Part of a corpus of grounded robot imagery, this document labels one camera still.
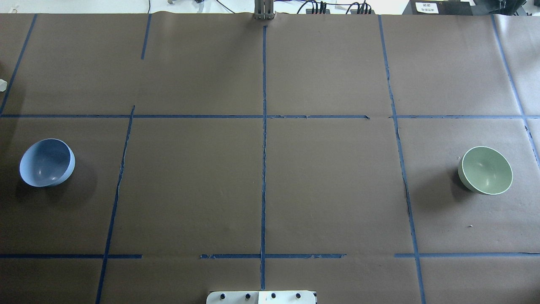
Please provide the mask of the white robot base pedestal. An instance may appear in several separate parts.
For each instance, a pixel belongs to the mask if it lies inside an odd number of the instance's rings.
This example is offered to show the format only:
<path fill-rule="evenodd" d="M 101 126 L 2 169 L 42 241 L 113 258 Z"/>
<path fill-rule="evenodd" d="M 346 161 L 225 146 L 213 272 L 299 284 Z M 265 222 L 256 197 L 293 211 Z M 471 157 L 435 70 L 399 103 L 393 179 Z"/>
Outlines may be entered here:
<path fill-rule="evenodd" d="M 316 304 L 310 290 L 219 291 L 208 294 L 207 304 Z"/>

